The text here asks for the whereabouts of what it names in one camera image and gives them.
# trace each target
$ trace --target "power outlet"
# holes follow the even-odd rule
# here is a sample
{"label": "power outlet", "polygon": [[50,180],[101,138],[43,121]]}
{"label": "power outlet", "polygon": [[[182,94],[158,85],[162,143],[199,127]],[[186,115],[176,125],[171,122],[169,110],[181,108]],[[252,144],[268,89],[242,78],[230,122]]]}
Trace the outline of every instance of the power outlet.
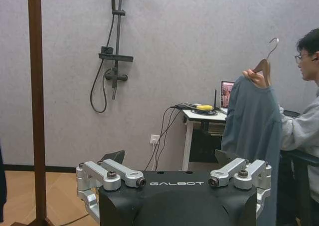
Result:
{"label": "power outlet", "polygon": [[160,139],[159,135],[151,135],[150,144],[153,144],[153,143],[156,144],[159,139]]}

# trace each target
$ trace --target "laptop screen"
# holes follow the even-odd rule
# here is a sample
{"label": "laptop screen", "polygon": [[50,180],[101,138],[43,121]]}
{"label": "laptop screen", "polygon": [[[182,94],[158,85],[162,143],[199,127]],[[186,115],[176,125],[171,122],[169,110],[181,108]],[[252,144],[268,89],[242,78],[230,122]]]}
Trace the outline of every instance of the laptop screen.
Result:
{"label": "laptop screen", "polygon": [[228,108],[229,99],[230,99],[230,92],[234,86],[235,82],[231,81],[222,81],[221,82],[221,99],[220,99],[220,107],[221,108]]}

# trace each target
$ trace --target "wooden coat rack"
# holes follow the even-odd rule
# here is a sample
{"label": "wooden coat rack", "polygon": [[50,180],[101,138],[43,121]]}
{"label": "wooden coat rack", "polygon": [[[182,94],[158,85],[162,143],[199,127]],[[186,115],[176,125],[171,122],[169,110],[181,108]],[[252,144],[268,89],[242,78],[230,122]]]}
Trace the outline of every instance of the wooden coat rack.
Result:
{"label": "wooden coat rack", "polygon": [[28,0],[28,11],[36,208],[36,219],[29,225],[54,226],[46,215],[41,0]]}

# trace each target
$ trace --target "bolt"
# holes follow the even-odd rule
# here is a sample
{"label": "bolt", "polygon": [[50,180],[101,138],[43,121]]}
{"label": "bolt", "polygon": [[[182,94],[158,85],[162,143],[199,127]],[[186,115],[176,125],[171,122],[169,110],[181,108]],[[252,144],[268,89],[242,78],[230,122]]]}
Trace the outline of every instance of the bolt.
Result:
{"label": "bolt", "polygon": [[247,170],[240,170],[238,172],[238,176],[241,178],[247,178],[248,177],[248,171]]}
{"label": "bolt", "polygon": [[115,171],[109,171],[109,172],[107,173],[107,177],[108,177],[110,180],[116,178],[116,172],[115,172]]}
{"label": "bolt", "polygon": [[139,178],[137,181],[136,181],[136,186],[139,187],[139,188],[142,188],[146,185],[146,179],[145,178]]}
{"label": "bolt", "polygon": [[213,188],[216,188],[216,187],[219,186],[219,180],[218,180],[218,178],[215,178],[215,177],[210,178],[210,179],[208,180],[208,183],[209,183]]}

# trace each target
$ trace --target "laptop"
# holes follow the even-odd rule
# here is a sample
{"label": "laptop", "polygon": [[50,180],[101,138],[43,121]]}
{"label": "laptop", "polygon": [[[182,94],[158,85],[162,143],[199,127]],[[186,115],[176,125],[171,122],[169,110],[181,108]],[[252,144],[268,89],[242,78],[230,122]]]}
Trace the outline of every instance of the laptop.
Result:
{"label": "laptop", "polygon": [[228,113],[230,92],[233,89],[235,82],[222,81],[220,89],[220,111],[224,114]]}

